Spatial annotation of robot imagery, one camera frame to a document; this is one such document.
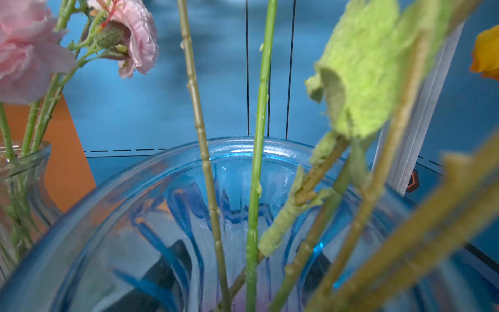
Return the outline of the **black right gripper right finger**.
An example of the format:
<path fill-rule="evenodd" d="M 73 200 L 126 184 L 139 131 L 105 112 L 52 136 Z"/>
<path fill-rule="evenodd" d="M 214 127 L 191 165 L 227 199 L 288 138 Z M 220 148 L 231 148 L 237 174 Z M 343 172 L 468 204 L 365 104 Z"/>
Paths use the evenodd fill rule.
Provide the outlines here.
<path fill-rule="evenodd" d="M 306 276 L 302 289 L 302 296 L 311 296 L 315 289 L 320 285 L 322 278 L 327 273 L 331 261 L 320 253 L 314 260 L 310 270 Z"/>

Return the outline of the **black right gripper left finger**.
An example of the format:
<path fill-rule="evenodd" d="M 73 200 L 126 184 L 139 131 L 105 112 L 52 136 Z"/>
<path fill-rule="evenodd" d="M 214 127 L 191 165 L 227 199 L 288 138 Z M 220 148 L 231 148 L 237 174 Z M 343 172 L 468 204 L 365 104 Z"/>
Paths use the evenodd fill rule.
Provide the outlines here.
<path fill-rule="evenodd" d="M 161 256 L 139 280 L 115 269 L 118 279 L 132 287 L 105 307 L 105 311 L 183 311 L 182 283 L 165 256 Z"/>

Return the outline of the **blue purple glass vase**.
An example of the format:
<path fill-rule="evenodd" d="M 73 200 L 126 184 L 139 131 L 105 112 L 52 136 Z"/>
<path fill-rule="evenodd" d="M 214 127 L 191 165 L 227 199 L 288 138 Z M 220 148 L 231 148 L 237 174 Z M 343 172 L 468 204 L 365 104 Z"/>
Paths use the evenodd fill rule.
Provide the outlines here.
<path fill-rule="evenodd" d="M 253 138 L 209 142 L 216 201 L 221 210 L 227 280 L 246 265 Z M 271 225 L 287 200 L 298 166 L 309 169 L 312 147 L 266 139 L 262 163 L 258 234 Z M 344 195 L 282 311 L 305 311 L 306 276 L 323 253 L 331 263 L 361 198 Z M 165 256 L 183 284 L 183 311 L 212 311 L 222 300 L 204 174 L 197 143 L 167 150 L 101 184 L 39 240 L 1 291 L 1 311 L 105 311 L 132 287 L 115 276 L 136 279 Z M 413 205 L 386 191 L 373 211 L 352 258 L 334 284 L 337 290 L 413 212 Z M 256 311 L 268 311 L 290 263 L 320 207 L 302 214 L 257 273 Z M 458 253 L 426 279 L 379 311 L 494 311 L 487 280 Z"/>

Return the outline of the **clear glass vase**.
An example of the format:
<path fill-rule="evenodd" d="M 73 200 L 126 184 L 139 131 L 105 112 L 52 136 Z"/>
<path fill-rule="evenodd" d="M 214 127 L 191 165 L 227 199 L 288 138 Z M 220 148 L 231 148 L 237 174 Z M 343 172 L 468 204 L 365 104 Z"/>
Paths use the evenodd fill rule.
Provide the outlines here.
<path fill-rule="evenodd" d="M 35 243 L 62 216 L 45 187 L 45 169 L 51 144 L 20 157 L 14 145 L 13 161 L 1 146 L 1 285 L 5 285 Z"/>

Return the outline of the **yellow orange poppy stem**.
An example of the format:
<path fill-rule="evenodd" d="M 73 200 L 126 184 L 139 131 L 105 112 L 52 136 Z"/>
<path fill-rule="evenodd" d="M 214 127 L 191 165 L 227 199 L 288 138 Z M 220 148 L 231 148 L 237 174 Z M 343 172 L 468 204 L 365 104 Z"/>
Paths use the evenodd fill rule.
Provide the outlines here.
<path fill-rule="evenodd" d="M 318 205 L 314 220 L 285 277 L 272 311 L 280 310 L 350 185 L 363 199 L 336 260 L 311 299 L 317 307 L 352 255 L 374 205 L 384 191 L 417 92 L 448 34 L 478 6 L 477 1 L 349 1 L 333 30 L 315 73 L 306 80 L 308 96 L 326 102 L 330 131 L 315 146 L 311 169 L 299 168 L 288 199 L 261 237 L 251 219 L 248 263 L 228 291 L 229 299 L 247 287 L 247 307 L 256 304 L 256 269 L 280 246 L 284 234 L 306 210 Z"/>

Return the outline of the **pink carnation flower stem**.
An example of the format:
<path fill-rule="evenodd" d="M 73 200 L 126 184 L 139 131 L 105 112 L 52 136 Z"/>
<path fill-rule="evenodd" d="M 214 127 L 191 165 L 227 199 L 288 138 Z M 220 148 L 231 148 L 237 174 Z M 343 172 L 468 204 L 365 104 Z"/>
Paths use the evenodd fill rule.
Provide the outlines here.
<path fill-rule="evenodd" d="M 1 104 L 29 108 L 20 157 L 38 151 L 65 85 L 97 59 L 118 63 L 123 79 L 147 74 L 159 44 L 143 1 L 1 2 Z"/>

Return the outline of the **aluminium corner post right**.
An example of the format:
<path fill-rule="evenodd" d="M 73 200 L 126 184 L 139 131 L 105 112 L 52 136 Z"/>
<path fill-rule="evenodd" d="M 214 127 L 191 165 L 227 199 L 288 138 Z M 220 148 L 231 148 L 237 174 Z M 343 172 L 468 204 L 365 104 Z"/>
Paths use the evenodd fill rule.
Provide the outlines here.
<path fill-rule="evenodd" d="M 421 152 L 464 24 L 464 22 L 461 22 L 457 25 L 447 36 L 441 50 L 437 53 L 434 66 L 418 91 L 405 133 L 391 163 L 385 183 L 401 196 L 405 195 L 406 188 L 409 185 L 410 177 Z"/>

